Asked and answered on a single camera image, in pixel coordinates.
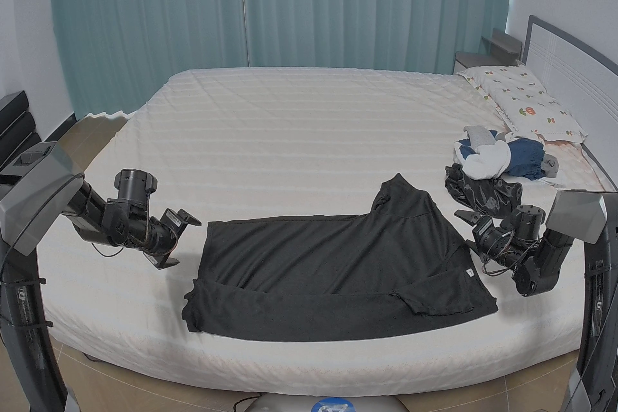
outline black t-shirt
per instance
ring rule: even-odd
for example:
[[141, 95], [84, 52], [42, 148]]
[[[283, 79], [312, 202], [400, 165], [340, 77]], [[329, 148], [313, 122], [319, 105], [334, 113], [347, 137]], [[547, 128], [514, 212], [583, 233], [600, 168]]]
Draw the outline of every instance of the black t-shirt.
[[464, 239], [397, 174], [365, 215], [208, 223], [189, 331], [311, 342], [392, 337], [498, 310]]

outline tile floor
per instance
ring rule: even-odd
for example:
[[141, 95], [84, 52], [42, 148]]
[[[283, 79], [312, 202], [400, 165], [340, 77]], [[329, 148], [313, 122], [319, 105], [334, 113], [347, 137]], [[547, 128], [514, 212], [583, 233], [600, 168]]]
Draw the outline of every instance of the tile floor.
[[[63, 136], [60, 145], [86, 168], [125, 123], [124, 117], [87, 117]], [[90, 362], [70, 346], [52, 342], [62, 375], [74, 389], [82, 412], [232, 412], [237, 400], [252, 395], [154, 379], [105, 362]], [[486, 383], [399, 398], [410, 412], [557, 412], [576, 357], [574, 351]], [[0, 397], [0, 410], [27, 412], [28, 404], [2, 345]], [[239, 406], [239, 412], [249, 403]]]

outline pillow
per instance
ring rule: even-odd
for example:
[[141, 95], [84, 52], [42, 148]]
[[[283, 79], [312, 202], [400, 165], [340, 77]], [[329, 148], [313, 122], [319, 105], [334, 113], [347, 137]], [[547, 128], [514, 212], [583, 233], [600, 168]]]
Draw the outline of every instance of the pillow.
[[545, 141], [583, 143], [588, 135], [526, 68], [471, 67], [458, 72], [517, 133], [533, 132]]

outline gray nightstand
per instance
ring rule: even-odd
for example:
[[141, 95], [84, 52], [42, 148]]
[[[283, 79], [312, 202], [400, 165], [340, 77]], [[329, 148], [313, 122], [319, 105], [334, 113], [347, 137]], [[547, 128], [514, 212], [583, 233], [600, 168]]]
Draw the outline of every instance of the gray nightstand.
[[515, 65], [515, 61], [521, 55], [521, 41], [508, 34], [494, 29], [491, 37], [482, 36], [483, 41], [489, 46], [490, 54], [457, 52], [453, 64], [453, 74], [469, 67], [481, 67], [483, 65]]

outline white bed sheet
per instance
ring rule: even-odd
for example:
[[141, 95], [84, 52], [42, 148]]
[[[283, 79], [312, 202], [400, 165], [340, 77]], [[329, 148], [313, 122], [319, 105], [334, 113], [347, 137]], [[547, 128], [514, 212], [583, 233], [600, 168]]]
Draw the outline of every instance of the white bed sheet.
[[[186, 71], [173, 76], [95, 158], [87, 180], [116, 197], [117, 171], [154, 174], [151, 214], [184, 208], [204, 224], [272, 215], [364, 214], [400, 172], [457, 229], [444, 167], [464, 125], [502, 128], [460, 76], [328, 68]], [[577, 187], [600, 189], [579, 150], [551, 153]], [[526, 179], [523, 201], [549, 210], [555, 189]], [[40, 244], [51, 334], [108, 362], [166, 380], [231, 390], [390, 395], [490, 380], [578, 347], [583, 245], [549, 293], [521, 297], [509, 276], [483, 281], [497, 313], [426, 333], [351, 342], [250, 342], [189, 333], [181, 310], [205, 228], [189, 227], [157, 271], [125, 250], [99, 256], [65, 218]], [[477, 266], [478, 259], [473, 256]]]

